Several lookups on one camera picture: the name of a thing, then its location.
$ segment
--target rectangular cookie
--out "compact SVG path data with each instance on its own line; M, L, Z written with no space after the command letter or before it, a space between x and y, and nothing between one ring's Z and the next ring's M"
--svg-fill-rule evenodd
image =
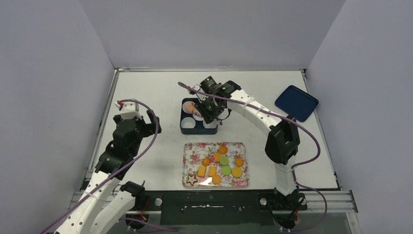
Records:
M208 176L213 176L215 174L217 174L217 167L210 166Z
M199 166L198 176L199 176L199 177L205 177L205 174L206 174L206 173L207 173L207 167Z

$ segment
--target red wire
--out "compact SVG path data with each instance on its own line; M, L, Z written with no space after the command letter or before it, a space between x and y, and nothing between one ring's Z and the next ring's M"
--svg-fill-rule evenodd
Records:
M141 217L139 218L140 220L142 220L142 218L143 218L143 212L145 212L148 207L149 207L149 201L146 200L146 207L141 211Z

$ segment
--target floral pattern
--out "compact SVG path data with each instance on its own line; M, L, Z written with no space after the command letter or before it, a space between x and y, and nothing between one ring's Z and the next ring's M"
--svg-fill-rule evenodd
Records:
M235 178L232 175L223 176L221 172L221 165L219 162L214 161L214 154L218 151L221 145L225 145L228 148L228 152L225 154L229 159L229 167L234 168L234 161L236 158L242 158L244 165L241 167L243 175L240 178ZM199 177L198 168L201 166L203 158L209 158L211 164L207 167L205 178ZM249 184L248 164L245 155L245 146L241 142L217 142L217 143L187 143L184 146L183 157L183 173L182 184L184 187L247 187ZM217 174L221 175L222 181L220 184L215 185L212 183L212 179L208 177L209 167L217 167ZM198 182L195 182L192 186L187 183L188 176L196 175Z

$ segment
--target star-shaped cookie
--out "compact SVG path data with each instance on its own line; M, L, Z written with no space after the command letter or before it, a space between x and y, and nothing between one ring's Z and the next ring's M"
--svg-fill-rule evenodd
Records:
M191 186L193 186L196 182L198 182L198 180L196 179L196 175L192 174L192 175L188 175L188 179L187 179L187 183L190 184Z

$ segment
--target green cookie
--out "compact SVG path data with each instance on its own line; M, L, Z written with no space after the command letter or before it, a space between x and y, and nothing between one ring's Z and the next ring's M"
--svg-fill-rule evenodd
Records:
M221 164L222 166L228 165L228 164L229 164L228 158L225 157L225 156L221 156L221 158L220 158L220 164Z
M228 166L223 166L221 171L222 171L222 174L225 176L229 176L231 174L231 168Z

